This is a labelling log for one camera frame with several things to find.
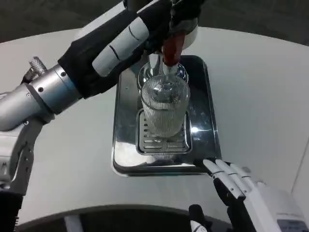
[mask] white table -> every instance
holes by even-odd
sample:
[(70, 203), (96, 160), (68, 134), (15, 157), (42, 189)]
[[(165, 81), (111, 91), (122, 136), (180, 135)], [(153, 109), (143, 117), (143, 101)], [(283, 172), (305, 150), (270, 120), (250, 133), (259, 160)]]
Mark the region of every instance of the white table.
[[(0, 92), (20, 83), (34, 55), (52, 67), (76, 32), (1, 43)], [(309, 48), (199, 28), (184, 54), (200, 56), (208, 66), (223, 159), (248, 166), (269, 185), (291, 192), (309, 137)], [(193, 203), (206, 215), (228, 221), (206, 176), (121, 177), (112, 170), (115, 92), (114, 87), (80, 101), (43, 128), (20, 223), (94, 206), (150, 204), (187, 210)], [(309, 205), (304, 211), (309, 218)]]

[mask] red portafilter handle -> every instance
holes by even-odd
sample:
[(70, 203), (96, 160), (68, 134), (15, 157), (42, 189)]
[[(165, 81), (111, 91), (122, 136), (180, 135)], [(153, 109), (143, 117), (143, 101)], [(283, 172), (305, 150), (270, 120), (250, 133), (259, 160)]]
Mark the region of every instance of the red portafilter handle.
[(177, 32), (164, 41), (162, 52), (163, 61), (167, 66), (176, 65), (182, 54), (185, 32)]

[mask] stainless steel drip tray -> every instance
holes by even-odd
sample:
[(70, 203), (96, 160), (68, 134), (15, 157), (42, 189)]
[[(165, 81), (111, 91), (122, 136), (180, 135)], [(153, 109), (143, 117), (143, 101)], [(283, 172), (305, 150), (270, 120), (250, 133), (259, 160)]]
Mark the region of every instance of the stainless steel drip tray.
[(153, 136), (145, 121), (137, 74), (125, 70), (117, 85), (112, 162), (126, 175), (199, 174), (193, 162), (221, 158), (207, 67), (196, 56), (182, 56), (191, 97), (182, 130), (171, 138)]

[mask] label on robot hand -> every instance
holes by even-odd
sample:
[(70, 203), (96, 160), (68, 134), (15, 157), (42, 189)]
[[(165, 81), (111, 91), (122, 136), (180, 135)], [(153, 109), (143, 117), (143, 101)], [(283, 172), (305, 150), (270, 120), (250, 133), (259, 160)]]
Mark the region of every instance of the label on robot hand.
[(278, 220), (282, 232), (309, 232), (307, 225), (299, 220)]

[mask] glass cup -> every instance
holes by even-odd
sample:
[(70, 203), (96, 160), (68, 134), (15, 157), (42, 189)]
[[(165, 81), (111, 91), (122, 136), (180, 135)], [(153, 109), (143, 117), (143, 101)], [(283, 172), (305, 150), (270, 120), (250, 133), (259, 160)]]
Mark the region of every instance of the glass cup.
[(145, 82), (141, 102), (150, 132), (158, 137), (178, 133), (189, 104), (190, 88), (176, 75), (158, 75)]

